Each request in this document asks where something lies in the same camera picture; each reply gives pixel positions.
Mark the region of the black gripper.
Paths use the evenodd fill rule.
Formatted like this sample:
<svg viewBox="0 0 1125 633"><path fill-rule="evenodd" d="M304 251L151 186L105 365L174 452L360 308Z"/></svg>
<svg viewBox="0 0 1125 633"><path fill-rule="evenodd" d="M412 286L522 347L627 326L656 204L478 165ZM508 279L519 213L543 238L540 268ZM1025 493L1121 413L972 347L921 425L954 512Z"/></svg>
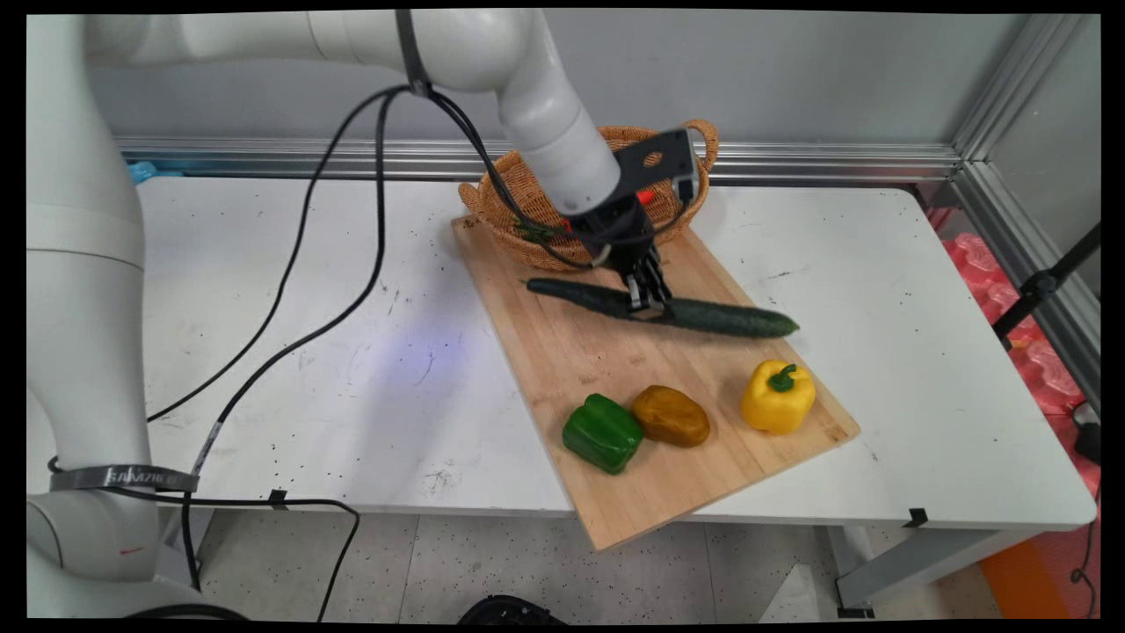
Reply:
<svg viewBox="0 0 1125 633"><path fill-rule="evenodd" d="M670 289L664 281L656 230L642 197L618 198L591 211L567 216L565 221L591 257L583 268L605 266L624 277L630 316L654 316L667 309Z"/></svg>

